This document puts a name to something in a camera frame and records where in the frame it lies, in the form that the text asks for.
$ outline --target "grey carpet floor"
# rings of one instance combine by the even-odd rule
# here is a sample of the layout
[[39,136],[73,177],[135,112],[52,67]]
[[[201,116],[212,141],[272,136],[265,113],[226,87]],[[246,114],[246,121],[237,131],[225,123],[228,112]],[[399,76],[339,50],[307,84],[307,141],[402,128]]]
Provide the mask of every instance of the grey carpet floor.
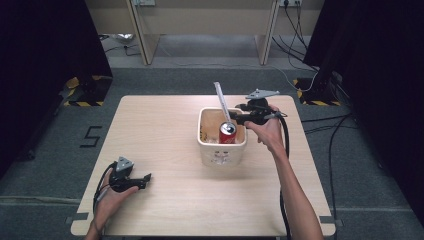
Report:
[[[313,73],[285,73],[287,79],[270,69],[113,69],[103,106],[61,106],[34,149],[36,158],[14,162],[0,181],[0,239],[81,239],[70,233],[70,217],[77,211],[119,100],[125,95],[214,95],[213,82],[219,81],[227,95],[247,95],[257,88],[290,95],[301,120],[351,111],[346,105],[302,105],[287,80],[313,77]],[[338,121],[303,123],[330,206],[329,143]],[[81,148],[94,143],[84,139],[90,126],[101,127],[91,130],[99,141],[95,147]],[[379,167],[355,118],[347,119],[338,130],[331,156],[337,218],[342,223],[338,239],[424,239],[423,227],[394,179]]]

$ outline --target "human arm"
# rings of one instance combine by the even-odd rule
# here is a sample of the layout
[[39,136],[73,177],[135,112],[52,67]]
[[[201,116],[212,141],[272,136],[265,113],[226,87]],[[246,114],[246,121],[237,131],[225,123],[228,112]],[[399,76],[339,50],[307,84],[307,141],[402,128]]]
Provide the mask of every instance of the human arm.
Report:
[[293,238],[296,240],[323,239],[314,209],[303,192],[287,157],[280,121],[273,118],[264,125],[256,125],[253,122],[245,122],[244,125],[257,134],[258,143],[262,142],[266,145],[275,160]]
[[124,192],[115,192],[112,188],[110,188],[107,183],[109,182],[109,176],[111,171],[109,171],[104,178],[102,188],[106,191],[101,198],[101,200],[97,203],[95,214],[93,221],[90,223],[90,228],[85,236],[86,240],[98,240],[101,237],[101,232],[105,227],[107,221],[110,217],[112,217],[116,211],[118,211],[119,207],[122,203],[133,193],[138,191],[138,187],[134,186],[127,189]]

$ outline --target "plastic container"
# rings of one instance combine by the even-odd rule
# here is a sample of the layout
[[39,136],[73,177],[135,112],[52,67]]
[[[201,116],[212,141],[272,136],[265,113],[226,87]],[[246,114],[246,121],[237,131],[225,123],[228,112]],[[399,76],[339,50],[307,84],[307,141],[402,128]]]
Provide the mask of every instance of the plastic container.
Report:
[[[242,113],[238,108],[229,108],[229,111]],[[219,144],[219,127],[225,122],[221,108],[205,107],[201,109],[198,121],[197,142],[203,164],[207,166],[229,167],[240,163],[244,148],[247,144],[246,127],[237,125],[236,143]]]

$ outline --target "soda can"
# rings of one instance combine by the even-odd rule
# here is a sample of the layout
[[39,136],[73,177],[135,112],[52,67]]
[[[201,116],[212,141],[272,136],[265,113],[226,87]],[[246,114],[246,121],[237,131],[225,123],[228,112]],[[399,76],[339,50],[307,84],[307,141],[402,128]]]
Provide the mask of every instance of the soda can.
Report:
[[219,143],[234,144],[236,143],[237,128],[232,122],[224,122],[219,127]]

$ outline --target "black curtain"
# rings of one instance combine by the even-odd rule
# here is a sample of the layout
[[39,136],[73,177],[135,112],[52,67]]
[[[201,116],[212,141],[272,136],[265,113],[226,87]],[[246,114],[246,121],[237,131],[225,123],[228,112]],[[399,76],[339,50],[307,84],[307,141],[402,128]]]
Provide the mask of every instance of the black curtain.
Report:
[[[322,66],[349,1],[326,0],[305,62]],[[424,225],[424,4],[370,1],[333,70],[380,161]]]
[[0,178],[73,77],[112,76],[83,0],[2,1]]

